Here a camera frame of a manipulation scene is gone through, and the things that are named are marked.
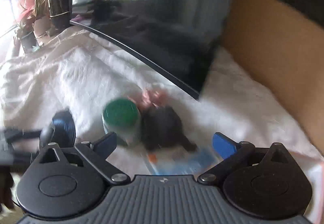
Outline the green lid glass jar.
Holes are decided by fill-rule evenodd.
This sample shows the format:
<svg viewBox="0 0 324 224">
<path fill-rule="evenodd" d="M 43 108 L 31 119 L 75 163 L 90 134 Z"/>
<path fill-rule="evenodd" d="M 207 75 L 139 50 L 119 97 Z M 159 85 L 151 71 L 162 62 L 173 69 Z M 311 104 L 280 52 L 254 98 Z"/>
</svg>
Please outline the green lid glass jar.
<svg viewBox="0 0 324 224">
<path fill-rule="evenodd" d="M 105 133 L 114 132 L 122 146 L 134 146 L 140 140 L 141 114 L 136 104 L 128 98 L 116 98 L 102 111 Z"/>
</svg>

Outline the white textured table cloth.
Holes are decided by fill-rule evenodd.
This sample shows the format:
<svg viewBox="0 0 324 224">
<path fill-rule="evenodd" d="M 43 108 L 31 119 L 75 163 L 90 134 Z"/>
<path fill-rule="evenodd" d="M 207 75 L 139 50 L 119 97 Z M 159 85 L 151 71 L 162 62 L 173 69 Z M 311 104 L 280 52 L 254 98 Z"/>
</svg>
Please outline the white textured table cloth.
<svg viewBox="0 0 324 224">
<path fill-rule="evenodd" d="M 35 130 L 69 108 L 78 141 L 104 134 L 102 110 L 117 97 L 140 97 L 161 89 L 181 118 L 186 136 L 198 146 L 221 132 L 258 147 L 281 142 L 292 152 L 313 187 L 306 216 L 323 223 L 323 157 L 268 88 L 254 81 L 219 48 L 199 99 L 116 45 L 71 27 L 39 51 L 10 55 L 1 63 L 1 125 Z"/>
</svg>

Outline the blue printed booklet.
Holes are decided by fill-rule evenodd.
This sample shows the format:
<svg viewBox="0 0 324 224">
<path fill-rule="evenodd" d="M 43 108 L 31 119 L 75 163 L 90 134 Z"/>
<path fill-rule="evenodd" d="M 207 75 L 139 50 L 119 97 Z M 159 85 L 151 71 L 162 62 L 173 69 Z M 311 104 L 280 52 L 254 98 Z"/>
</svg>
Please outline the blue printed booklet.
<svg viewBox="0 0 324 224">
<path fill-rule="evenodd" d="M 199 147 L 187 152 L 182 146 L 143 153 L 142 157 L 153 175 L 194 175 L 209 170 L 221 159 L 210 147 Z"/>
</svg>

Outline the black blue knee pad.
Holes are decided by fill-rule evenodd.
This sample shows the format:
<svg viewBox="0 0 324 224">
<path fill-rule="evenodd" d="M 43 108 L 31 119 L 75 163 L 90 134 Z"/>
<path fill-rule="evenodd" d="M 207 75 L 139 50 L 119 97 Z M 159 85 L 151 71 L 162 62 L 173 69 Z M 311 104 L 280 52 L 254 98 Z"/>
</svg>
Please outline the black blue knee pad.
<svg viewBox="0 0 324 224">
<path fill-rule="evenodd" d="M 141 142 L 149 152 L 175 146 L 188 152 L 197 150 L 184 135 L 182 121 L 170 105 L 151 106 L 142 112 Z"/>
</svg>

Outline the pink scrunchie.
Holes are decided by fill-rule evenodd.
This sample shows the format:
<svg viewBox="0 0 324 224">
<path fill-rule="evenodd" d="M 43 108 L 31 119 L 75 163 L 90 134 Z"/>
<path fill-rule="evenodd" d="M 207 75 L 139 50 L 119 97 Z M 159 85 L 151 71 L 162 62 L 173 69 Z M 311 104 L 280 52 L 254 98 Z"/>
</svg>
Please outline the pink scrunchie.
<svg viewBox="0 0 324 224">
<path fill-rule="evenodd" d="M 166 104 L 166 92 L 160 89 L 149 89 L 142 92 L 141 106 L 143 108 L 161 107 Z"/>
</svg>

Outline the red flower plant pot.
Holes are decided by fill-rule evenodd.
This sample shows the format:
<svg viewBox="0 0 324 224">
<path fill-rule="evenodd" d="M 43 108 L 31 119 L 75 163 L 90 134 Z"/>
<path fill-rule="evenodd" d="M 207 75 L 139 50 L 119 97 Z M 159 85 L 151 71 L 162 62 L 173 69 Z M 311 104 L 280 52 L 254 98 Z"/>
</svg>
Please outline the red flower plant pot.
<svg viewBox="0 0 324 224">
<path fill-rule="evenodd" d="M 39 49 L 34 33 L 35 22 L 47 15 L 47 0 L 24 0 L 19 2 L 22 12 L 16 20 L 16 37 L 24 52 L 32 53 Z"/>
</svg>

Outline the dark vase with band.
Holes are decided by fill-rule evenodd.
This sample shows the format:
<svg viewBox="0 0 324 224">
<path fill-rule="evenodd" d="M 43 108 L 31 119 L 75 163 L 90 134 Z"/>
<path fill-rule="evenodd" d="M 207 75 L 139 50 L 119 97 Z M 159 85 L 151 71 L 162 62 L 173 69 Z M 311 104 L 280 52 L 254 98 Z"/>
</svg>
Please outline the dark vase with band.
<svg viewBox="0 0 324 224">
<path fill-rule="evenodd" d="M 72 13 L 72 0 L 47 0 L 49 17 L 58 30 L 64 30 L 70 26 Z"/>
</svg>

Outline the black curved monitor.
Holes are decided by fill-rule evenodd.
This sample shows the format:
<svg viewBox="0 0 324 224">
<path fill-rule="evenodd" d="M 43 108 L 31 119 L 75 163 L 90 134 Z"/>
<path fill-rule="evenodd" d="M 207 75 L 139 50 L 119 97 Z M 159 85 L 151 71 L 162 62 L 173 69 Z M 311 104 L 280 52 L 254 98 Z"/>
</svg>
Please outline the black curved monitor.
<svg viewBox="0 0 324 224">
<path fill-rule="evenodd" d="M 72 0 L 71 23 L 199 98 L 232 0 Z"/>
</svg>

